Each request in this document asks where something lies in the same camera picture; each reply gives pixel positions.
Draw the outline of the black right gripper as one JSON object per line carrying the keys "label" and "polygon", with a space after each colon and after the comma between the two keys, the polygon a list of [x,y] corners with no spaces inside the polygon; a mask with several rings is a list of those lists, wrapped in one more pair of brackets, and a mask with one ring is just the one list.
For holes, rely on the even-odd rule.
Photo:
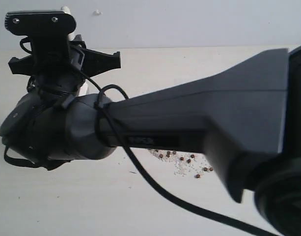
{"label": "black right gripper", "polygon": [[86,80],[121,67],[120,52],[105,54],[88,49],[80,35],[72,41],[66,36],[28,36],[20,46],[25,43],[30,43],[29,55],[11,58],[8,66],[13,74],[29,76],[28,92],[75,95]]}

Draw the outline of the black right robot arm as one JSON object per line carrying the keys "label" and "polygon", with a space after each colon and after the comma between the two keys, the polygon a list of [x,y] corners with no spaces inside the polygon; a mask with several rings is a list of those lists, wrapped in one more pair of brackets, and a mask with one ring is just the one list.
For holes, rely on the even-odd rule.
{"label": "black right robot arm", "polygon": [[54,170],[73,160],[100,160],[123,147],[164,198],[205,218],[256,236],[264,231],[185,202],[163,189],[132,148],[202,153],[237,203],[254,192],[260,215],[285,236],[301,236],[301,46],[271,49],[217,75],[113,102],[106,91],[78,96],[86,80],[118,69],[120,54],[74,40],[26,37],[32,50],[12,58],[29,76],[27,93],[0,126],[7,163]]}

